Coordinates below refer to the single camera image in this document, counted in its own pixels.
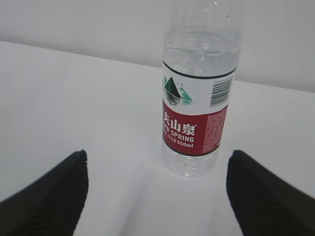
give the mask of ribbed black surface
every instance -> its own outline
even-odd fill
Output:
[[[245,236],[315,236],[315,200],[241,151],[229,161],[226,187]]]
[[[88,192],[87,156],[75,152],[0,204],[0,236],[71,236]]]

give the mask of white table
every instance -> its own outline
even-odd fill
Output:
[[[161,159],[160,84],[159,68],[0,42],[0,201],[82,148],[76,236],[242,235],[225,190],[235,149],[315,197],[315,94],[235,82],[217,165],[189,178]]]

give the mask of water bottle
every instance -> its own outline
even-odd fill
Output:
[[[245,0],[172,0],[163,55],[162,154],[200,176],[214,166],[242,47]]]

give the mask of red label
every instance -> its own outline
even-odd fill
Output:
[[[188,116],[174,112],[163,102],[163,139],[174,151],[202,156],[220,145],[227,106],[219,112]]]

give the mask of mountain logo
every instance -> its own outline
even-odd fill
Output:
[[[173,106],[188,106],[192,103],[192,99],[185,91],[183,84],[180,84],[177,89],[172,77],[168,81],[165,77],[163,78],[163,90],[168,102]]]

